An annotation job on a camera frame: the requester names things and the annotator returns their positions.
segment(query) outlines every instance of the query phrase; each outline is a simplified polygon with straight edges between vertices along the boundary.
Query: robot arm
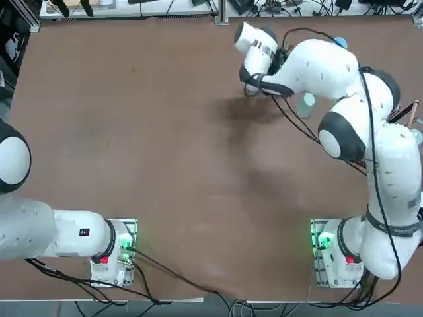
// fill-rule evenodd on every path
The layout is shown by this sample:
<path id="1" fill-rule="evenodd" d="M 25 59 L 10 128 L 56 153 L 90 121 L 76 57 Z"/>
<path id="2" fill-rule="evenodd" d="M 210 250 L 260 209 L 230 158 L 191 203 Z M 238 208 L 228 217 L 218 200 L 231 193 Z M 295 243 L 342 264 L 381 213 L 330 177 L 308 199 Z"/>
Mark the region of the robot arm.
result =
<path id="1" fill-rule="evenodd" d="M 259 88 L 282 98 L 307 91 L 337 100 L 354 94 L 360 83 L 356 57 L 334 43 L 315 39 L 301 42 L 274 75 L 267 75 L 278 48 L 271 31 L 244 22 L 235 35 L 235 47 L 245 54 L 239 76 L 251 91 Z"/>
<path id="2" fill-rule="evenodd" d="M 344 161 L 373 159 L 369 104 L 352 53 L 332 42 L 306 40 L 270 74 L 278 52 L 275 36 L 244 23 L 235 37 L 235 46 L 245 55 L 239 73 L 246 89 L 282 98 L 308 92 L 336 100 L 319 124 L 323 149 Z M 420 153 L 408 128 L 385 121 L 400 99 L 395 80 L 372 69 L 364 69 L 364 78 L 372 105 L 379 191 L 403 268 L 422 239 L 417 220 Z M 375 192 L 372 164 L 367 165 L 367 181 L 369 205 L 364 215 L 331 219 L 321 234 L 325 242 L 330 241 L 321 247 L 331 287 L 353 287 L 361 277 L 363 264 L 382 279 L 392 279 L 398 273 Z"/>
<path id="3" fill-rule="evenodd" d="M 134 237 L 122 221 L 10 194 L 28 178 L 31 158 L 25 138 L 0 120 L 0 259 L 90 257 L 93 280 L 130 283 L 133 254 L 121 244 L 134 247 Z"/>

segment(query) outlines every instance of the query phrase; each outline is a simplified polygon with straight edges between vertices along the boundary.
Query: small plastic cup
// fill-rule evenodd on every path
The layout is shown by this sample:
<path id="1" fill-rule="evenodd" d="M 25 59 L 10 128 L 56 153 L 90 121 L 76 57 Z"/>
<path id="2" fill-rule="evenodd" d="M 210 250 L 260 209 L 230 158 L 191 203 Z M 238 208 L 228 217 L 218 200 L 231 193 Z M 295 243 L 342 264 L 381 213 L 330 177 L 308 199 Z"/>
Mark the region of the small plastic cup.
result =
<path id="1" fill-rule="evenodd" d="M 315 104 L 315 97 L 312 94 L 306 93 L 297 105 L 297 114 L 300 118 L 308 118 L 311 114 L 311 109 Z"/>

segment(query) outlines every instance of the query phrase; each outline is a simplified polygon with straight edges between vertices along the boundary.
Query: floor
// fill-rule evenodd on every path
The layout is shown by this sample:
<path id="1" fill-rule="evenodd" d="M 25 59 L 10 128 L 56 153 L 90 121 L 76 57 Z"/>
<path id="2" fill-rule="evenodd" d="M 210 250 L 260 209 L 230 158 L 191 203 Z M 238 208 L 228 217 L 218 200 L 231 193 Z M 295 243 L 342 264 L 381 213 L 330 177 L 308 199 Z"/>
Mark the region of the floor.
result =
<path id="1" fill-rule="evenodd" d="M 104 307 L 103 304 L 94 302 L 79 302 L 79 306 L 86 317 L 91 317 L 98 310 Z M 136 317 L 139 316 L 146 308 L 149 308 L 151 304 L 149 302 L 130 302 L 125 307 L 112 306 L 107 308 L 101 314 L 97 315 L 100 317 L 112 317 L 112 316 L 124 316 L 124 317 Z M 255 307 L 272 307 L 274 304 L 259 305 Z M 288 304 L 285 311 L 289 312 L 295 304 Z M 31 317 L 79 317 L 81 316 L 78 312 L 74 302 L 0 302 L 0 311 L 2 317 L 20 317 L 20 316 L 31 316 Z M 275 310 L 271 312 L 257 312 L 257 317 L 279 317 L 282 310 Z M 334 309 L 320 309 L 307 306 L 302 304 L 291 317 L 417 317 L 421 316 L 423 312 L 423 306 L 408 306 L 400 304 L 379 304 L 375 307 L 368 308 L 362 312 L 351 312 L 346 308 L 334 308 Z M 239 308 L 235 312 L 235 317 L 241 315 Z M 158 316 L 183 316 L 183 317 L 218 317 L 228 316 L 228 309 L 223 305 L 218 298 L 213 296 L 206 297 L 203 303 L 193 302 L 174 302 L 169 306 L 156 306 L 153 307 L 148 313 L 143 315 L 145 317 L 158 317 Z M 248 311 L 244 310 L 244 316 L 249 316 Z"/>

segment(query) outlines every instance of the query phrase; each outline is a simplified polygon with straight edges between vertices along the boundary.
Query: blue cap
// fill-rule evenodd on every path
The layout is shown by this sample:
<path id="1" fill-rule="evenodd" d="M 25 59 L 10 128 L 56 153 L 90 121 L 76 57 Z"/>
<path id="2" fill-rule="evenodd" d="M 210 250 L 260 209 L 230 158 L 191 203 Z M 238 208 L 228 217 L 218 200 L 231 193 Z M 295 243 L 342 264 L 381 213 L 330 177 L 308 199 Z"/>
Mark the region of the blue cap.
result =
<path id="1" fill-rule="evenodd" d="M 337 38 L 335 38 L 335 43 L 339 44 L 343 48 L 347 48 L 348 47 L 345 39 L 344 38 L 341 38 L 340 36 L 338 36 Z"/>

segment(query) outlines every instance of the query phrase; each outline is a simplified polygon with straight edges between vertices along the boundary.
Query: brown table surface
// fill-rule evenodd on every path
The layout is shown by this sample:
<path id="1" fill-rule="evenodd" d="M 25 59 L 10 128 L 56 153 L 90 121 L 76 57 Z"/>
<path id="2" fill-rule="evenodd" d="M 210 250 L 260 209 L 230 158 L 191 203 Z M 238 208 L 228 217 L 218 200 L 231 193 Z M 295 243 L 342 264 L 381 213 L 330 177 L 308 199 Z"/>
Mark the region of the brown table surface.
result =
<path id="1" fill-rule="evenodd" d="M 268 24 L 280 39 L 298 26 L 342 36 L 362 65 L 398 80 L 403 104 L 423 98 L 422 31 L 410 17 L 250 22 Z M 225 294 L 304 301 L 309 219 L 363 213 L 366 180 L 295 130 L 270 100 L 243 96 L 236 27 L 209 18 L 43 24 L 30 38 L 10 118 L 33 155 L 18 194 L 56 209 L 137 218 L 138 248 Z M 329 106 L 319 101 L 313 110 L 314 130 Z M 81 259 L 49 263 L 88 276 Z M 389 301 L 422 302 L 422 265 L 417 251 Z M 157 297 L 204 294 L 143 266 Z M 22 260 L 1 262 L 0 271 L 2 299 L 87 298 Z M 143 289 L 138 278 L 134 288 Z M 310 299 L 341 296 L 313 286 Z"/>

